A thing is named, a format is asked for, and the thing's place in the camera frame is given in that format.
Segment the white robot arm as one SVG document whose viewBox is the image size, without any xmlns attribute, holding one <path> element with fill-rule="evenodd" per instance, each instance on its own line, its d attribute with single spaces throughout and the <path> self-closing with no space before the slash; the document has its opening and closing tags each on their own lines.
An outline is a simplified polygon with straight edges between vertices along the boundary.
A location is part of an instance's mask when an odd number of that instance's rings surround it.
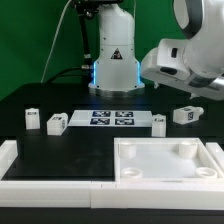
<svg viewBox="0 0 224 224">
<path fill-rule="evenodd" d="M 183 40 L 163 39 L 142 61 L 134 54 L 132 15 L 116 4 L 99 7 L 100 54 L 89 90 L 127 96 L 150 80 L 213 100 L 224 100 L 224 0 L 173 0 Z"/>
</svg>

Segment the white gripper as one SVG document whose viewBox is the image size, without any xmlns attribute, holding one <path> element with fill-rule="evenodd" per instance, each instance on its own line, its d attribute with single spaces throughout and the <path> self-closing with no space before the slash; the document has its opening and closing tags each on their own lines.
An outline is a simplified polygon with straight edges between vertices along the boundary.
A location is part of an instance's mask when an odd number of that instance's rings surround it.
<svg viewBox="0 0 224 224">
<path fill-rule="evenodd" d="M 152 49 L 142 60 L 141 78 L 176 88 L 191 94 L 192 97 L 205 97 L 216 101 L 224 100 L 224 77 L 216 78 L 207 84 L 204 80 L 190 74 L 186 80 L 179 80 L 162 74 L 157 65 L 158 48 Z"/>
</svg>

